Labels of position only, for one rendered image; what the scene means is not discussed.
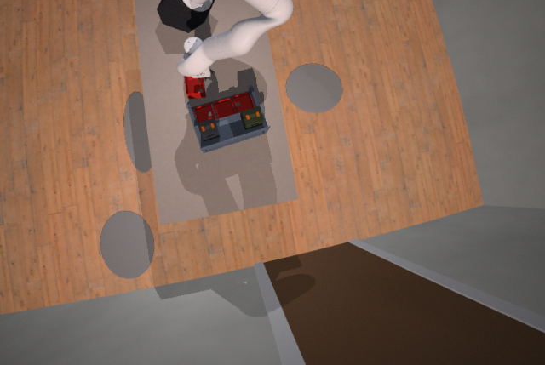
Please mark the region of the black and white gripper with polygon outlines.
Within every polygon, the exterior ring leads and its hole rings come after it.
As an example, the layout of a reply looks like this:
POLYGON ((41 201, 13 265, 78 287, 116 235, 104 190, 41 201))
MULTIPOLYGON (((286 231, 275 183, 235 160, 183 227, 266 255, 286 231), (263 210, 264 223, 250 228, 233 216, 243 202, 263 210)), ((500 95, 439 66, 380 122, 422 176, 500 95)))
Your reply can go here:
POLYGON ((213 74, 213 71, 210 68, 208 68, 207 70, 205 70, 201 74, 199 74, 197 76, 194 76, 192 78, 197 78, 201 82, 200 77, 204 77, 204 80, 206 81, 207 77, 210 77, 211 74, 213 74))

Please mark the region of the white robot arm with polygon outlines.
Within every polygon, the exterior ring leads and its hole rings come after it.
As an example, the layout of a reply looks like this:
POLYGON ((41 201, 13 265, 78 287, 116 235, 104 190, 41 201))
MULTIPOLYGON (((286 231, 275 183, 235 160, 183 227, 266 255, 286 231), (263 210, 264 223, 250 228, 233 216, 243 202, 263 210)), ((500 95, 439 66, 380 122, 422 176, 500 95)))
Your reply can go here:
MULTIPOLYGON (((213 0, 182 1, 190 9, 204 12, 209 9, 213 0)), ((292 0, 244 1, 261 12, 261 16, 241 20, 230 30, 204 41, 198 37, 189 37, 184 42, 185 53, 177 65, 181 75, 194 77, 207 70, 215 60, 247 54, 262 34, 285 23, 294 8, 292 0)))

